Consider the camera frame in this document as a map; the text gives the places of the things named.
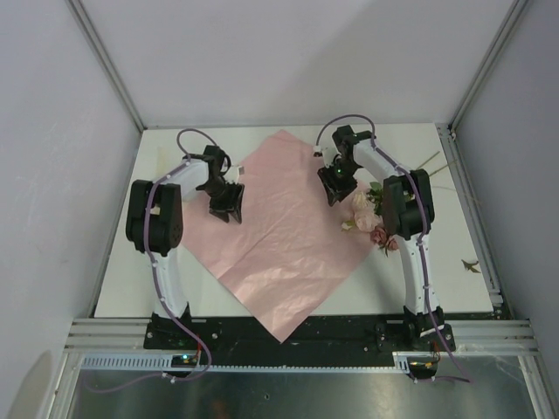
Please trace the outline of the pink wrapping paper sheet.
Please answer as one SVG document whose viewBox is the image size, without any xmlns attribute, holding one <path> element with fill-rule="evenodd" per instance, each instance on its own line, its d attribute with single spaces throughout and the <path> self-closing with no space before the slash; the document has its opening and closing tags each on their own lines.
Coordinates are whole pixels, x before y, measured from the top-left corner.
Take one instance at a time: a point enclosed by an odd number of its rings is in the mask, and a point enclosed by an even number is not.
<svg viewBox="0 0 559 419">
<path fill-rule="evenodd" d="M 241 224 L 209 213 L 199 194 L 183 204 L 183 247 L 279 342 L 370 254 L 370 233 L 342 231 L 351 193 L 329 206 L 313 149 L 285 130 L 242 162 Z"/>
</svg>

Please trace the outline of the light pink rose stem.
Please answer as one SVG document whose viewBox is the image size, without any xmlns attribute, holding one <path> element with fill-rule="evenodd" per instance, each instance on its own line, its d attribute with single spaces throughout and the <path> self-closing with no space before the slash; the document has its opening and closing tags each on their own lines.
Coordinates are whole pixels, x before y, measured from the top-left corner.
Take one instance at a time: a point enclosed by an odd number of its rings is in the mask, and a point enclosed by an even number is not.
<svg viewBox="0 0 559 419">
<path fill-rule="evenodd" d="M 371 182 L 367 189 L 354 192 L 350 200 L 351 217 L 342 223 L 342 231 L 371 233 L 376 227 L 381 227 L 382 194 L 379 182 Z"/>
</svg>

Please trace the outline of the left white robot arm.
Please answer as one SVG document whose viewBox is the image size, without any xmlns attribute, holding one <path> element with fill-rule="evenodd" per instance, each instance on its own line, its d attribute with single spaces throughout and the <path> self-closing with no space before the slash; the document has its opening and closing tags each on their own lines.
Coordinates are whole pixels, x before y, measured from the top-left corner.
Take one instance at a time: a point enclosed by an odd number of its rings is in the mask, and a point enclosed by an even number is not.
<svg viewBox="0 0 559 419">
<path fill-rule="evenodd" d="M 180 318 L 189 301 L 180 282 L 177 248 L 183 237 L 183 199 L 203 191 L 209 198 L 209 213 L 228 223 L 242 222 L 245 186 L 225 178 L 231 167 L 229 155 L 218 146 L 208 146 L 200 155 L 184 157 L 178 167 L 157 181 L 132 182 L 125 234 L 135 249 L 147 255 L 157 302 L 154 315 L 171 319 L 162 337 L 173 348 L 187 347 L 192 326 Z"/>
</svg>

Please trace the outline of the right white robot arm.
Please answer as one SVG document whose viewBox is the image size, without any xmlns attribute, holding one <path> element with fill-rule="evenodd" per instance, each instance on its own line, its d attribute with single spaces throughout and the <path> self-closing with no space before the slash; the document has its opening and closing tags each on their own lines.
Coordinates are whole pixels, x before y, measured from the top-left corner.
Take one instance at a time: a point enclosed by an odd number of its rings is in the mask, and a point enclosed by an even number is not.
<svg viewBox="0 0 559 419">
<path fill-rule="evenodd" d="M 373 129 L 356 133 L 338 127 L 335 146 L 317 141 L 314 156 L 324 161 L 318 176 L 330 206 L 356 189 L 355 172 L 363 168 L 383 183 L 382 219 L 387 235 L 397 242 L 405 284 L 404 343 L 413 350 L 448 350 L 452 334 L 430 280 L 429 233 L 435 217 L 429 175 L 409 170 L 376 144 Z"/>
</svg>

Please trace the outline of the dark pink rose stem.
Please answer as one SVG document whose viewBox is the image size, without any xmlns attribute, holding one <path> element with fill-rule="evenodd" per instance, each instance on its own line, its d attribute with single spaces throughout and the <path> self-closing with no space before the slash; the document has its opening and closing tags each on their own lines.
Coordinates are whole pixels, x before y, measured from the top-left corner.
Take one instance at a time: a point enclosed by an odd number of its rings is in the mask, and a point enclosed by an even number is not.
<svg viewBox="0 0 559 419">
<path fill-rule="evenodd" d="M 397 240 L 391 236 L 382 225 L 377 225 L 370 233 L 371 242 L 388 256 L 393 251 L 398 251 Z"/>
</svg>

